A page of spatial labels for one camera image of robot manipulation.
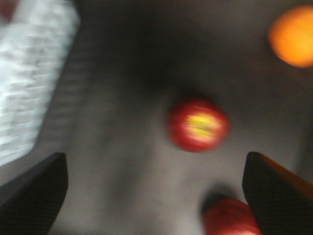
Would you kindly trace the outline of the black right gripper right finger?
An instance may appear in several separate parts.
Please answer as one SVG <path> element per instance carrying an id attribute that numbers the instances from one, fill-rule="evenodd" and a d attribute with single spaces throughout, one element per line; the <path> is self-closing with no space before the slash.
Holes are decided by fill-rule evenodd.
<path id="1" fill-rule="evenodd" d="M 306 180 L 265 155 L 250 152 L 242 187 L 262 234 L 313 233 L 313 186 Z"/>

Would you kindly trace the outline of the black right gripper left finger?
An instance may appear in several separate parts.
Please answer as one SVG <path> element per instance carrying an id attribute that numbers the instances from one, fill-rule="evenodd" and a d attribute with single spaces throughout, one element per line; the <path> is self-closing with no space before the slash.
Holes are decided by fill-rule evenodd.
<path id="1" fill-rule="evenodd" d="M 0 188 L 0 233 L 46 235 L 68 189 L 65 153 L 54 153 Z"/>

